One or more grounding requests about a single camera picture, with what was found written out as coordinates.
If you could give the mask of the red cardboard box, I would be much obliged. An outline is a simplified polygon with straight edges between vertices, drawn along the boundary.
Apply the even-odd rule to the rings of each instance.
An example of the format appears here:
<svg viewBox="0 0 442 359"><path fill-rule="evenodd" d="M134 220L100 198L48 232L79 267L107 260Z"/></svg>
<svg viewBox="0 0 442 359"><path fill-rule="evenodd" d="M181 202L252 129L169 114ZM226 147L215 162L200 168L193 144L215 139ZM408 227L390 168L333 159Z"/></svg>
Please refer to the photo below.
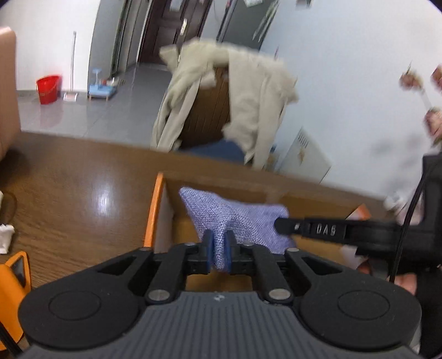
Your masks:
<svg viewBox="0 0 442 359"><path fill-rule="evenodd" d="M293 218L347 218L353 212L361 213L364 219L390 218L379 199L297 180L284 188L271 183L163 172L156 178L144 237L144 246L152 247L156 253L201 238L179 194L183 187L213 192L246 204L283 205Z"/></svg>

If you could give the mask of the pink suitcase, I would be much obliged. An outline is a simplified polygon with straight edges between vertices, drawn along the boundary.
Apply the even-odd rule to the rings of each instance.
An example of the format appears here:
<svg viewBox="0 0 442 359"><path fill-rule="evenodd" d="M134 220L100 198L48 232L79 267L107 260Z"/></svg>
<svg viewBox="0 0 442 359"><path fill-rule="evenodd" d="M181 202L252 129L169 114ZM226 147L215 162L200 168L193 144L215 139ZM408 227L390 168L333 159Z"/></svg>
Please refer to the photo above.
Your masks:
<svg viewBox="0 0 442 359"><path fill-rule="evenodd" d="M21 132L16 83L17 37L9 27L1 28L0 48L0 156L3 159Z"/></svg>

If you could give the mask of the white cloth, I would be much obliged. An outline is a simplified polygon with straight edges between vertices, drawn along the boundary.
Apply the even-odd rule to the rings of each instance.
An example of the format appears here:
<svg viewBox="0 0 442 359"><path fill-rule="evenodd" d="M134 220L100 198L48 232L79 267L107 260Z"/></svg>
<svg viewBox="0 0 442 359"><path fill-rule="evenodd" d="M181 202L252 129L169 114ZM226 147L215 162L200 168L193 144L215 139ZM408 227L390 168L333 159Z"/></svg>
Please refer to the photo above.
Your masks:
<svg viewBox="0 0 442 359"><path fill-rule="evenodd" d="M12 237L15 234L14 226L11 224L0 225L0 254L8 254Z"/></svg>

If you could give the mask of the blue small stool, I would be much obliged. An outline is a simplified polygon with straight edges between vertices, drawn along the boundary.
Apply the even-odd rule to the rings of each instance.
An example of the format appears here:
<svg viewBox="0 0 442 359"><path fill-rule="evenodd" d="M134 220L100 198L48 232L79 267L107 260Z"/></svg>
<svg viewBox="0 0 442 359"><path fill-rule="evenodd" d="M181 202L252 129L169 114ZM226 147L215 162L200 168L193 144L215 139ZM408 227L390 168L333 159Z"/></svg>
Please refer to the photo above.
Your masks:
<svg viewBox="0 0 442 359"><path fill-rule="evenodd" d="M117 89L113 86L108 86L106 83L103 83L100 80L99 75L101 73L101 69L93 68L92 73L95 76L95 83L89 85L88 87L88 98L105 99L105 101L108 101L116 94Z"/></svg>

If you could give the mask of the brown wooden chair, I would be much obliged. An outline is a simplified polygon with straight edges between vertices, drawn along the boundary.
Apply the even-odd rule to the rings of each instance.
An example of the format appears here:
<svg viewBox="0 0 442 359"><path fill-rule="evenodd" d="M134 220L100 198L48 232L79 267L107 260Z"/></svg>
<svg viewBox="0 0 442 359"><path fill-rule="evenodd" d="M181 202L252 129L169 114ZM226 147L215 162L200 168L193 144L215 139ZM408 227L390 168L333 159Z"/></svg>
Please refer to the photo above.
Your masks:
<svg viewBox="0 0 442 359"><path fill-rule="evenodd" d="M178 150L202 157L243 163L244 153L224 138L222 128L230 122L228 68L215 69L215 86L200 88L185 120Z"/></svg>

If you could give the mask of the dried pink rose bouquet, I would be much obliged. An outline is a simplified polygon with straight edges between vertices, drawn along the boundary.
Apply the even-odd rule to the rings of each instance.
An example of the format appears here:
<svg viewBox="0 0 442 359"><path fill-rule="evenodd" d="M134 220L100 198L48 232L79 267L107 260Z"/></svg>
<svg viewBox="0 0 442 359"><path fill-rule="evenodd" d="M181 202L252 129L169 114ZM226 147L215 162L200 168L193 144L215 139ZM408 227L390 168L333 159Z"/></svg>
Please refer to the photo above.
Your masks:
<svg viewBox="0 0 442 359"><path fill-rule="evenodd" d="M441 151L441 107L433 106L422 77L412 68L411 64L400 76L399 86L404 91L414 91L420 96L426 109L423 119L426 131L432 140L432 146L438 147Z"/></svg>

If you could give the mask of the lavender knitted cloth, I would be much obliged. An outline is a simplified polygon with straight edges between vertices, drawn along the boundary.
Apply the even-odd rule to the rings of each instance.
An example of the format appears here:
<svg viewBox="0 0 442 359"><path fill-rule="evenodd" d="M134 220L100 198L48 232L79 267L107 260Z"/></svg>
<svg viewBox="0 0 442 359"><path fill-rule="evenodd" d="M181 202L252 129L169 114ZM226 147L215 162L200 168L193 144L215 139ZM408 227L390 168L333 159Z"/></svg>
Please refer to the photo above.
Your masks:
<svg viewBox="0 0 442 359"><path fill-rule="evenodd" d="M273 254L284 254L295 247L290 237L274 228L277 218L287 218L288 210L280 204L248 204L227 200L209 191L183 187L179 190L188 216L200 237L209 230L214 235L213 266L227 271L225 234L232 231L238 243L251 242L267 247Z"/></svg>

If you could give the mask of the red plastic bucket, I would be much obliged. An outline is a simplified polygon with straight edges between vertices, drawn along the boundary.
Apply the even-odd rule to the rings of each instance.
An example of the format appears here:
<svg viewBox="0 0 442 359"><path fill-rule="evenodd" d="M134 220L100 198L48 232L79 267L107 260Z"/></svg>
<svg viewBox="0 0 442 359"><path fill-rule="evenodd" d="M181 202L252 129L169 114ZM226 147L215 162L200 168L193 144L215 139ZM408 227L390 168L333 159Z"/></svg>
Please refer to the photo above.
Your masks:
<svg viewBox="0 0 442 359"><path fill-rule="evenodd" d="M60 76L45 76L36 81L36 89L41 105L54 103L59 97Z"/></svg>

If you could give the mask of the orange cloth pouch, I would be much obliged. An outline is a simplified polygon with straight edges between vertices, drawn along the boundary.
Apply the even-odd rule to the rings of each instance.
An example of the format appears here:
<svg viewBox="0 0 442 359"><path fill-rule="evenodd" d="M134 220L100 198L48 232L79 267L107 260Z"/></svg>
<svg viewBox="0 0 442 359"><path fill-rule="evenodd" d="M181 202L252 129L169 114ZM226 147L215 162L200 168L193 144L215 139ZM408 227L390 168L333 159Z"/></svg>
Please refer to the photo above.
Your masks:
<svg viewBox="0 0 442 359"><path fill-rule="evenodd" d="M20 251L1 264L1 350L19 355L23 329L18 317L22 300L31 291L28 254Z"/></svg>

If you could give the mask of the white floor appliance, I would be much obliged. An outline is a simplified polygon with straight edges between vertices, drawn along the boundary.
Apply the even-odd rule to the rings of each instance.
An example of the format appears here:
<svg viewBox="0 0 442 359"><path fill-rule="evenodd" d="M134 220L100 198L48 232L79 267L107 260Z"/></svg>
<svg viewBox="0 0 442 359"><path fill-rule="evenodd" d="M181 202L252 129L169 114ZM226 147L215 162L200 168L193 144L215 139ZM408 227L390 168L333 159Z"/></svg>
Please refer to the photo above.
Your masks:
<svg viewBox="0 0 442 359"><path fill-rule="evenodd" d="M329 158L316 141L304 128L301 128L285 157L280 162L278 172L319 184L326 177L331 167L332 164Z"/></svg>

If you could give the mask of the dark brown entrance door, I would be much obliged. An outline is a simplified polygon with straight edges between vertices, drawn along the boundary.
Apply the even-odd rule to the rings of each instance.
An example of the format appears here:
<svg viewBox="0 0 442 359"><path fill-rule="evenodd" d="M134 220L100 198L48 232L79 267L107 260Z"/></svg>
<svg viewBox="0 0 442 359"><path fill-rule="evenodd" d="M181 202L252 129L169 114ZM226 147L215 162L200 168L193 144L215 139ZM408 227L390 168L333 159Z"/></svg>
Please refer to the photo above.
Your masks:
<svg viewBox="0 0 442 359"><path fill-rule="evenodd" d="M184 42L199 37L211 5L210 0L151 1L138 62L163 65L160 59L162 47L181 47Z"/></svg>

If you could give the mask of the grey refrigerator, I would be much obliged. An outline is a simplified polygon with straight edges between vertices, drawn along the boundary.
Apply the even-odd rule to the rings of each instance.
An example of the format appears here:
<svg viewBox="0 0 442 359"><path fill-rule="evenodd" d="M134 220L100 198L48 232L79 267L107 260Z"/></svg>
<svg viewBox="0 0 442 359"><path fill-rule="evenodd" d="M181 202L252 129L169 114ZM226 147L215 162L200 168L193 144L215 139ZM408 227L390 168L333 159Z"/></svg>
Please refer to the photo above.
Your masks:
<svg viewBox="0 0 442 359"><path fill-rule="evenodd" d="M217 41L258 51L279 5L279 1L228 1Z"/></svg>

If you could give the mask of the beige coat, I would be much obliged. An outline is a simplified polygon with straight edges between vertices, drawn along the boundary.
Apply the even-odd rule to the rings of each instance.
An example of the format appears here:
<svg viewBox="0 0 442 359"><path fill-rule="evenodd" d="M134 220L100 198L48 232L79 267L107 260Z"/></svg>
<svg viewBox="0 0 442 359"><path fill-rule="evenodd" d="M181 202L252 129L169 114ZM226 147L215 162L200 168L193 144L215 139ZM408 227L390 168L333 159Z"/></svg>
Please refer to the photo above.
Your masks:
<svg viewBox="0 0 442 359"><path fill-rule="evenodd" d="M229 43L195 38L164 46L172 74L151 133L163 152L236 154L256 170L266 166L285 109L298 101L297 79L280 59Z"/></svg>

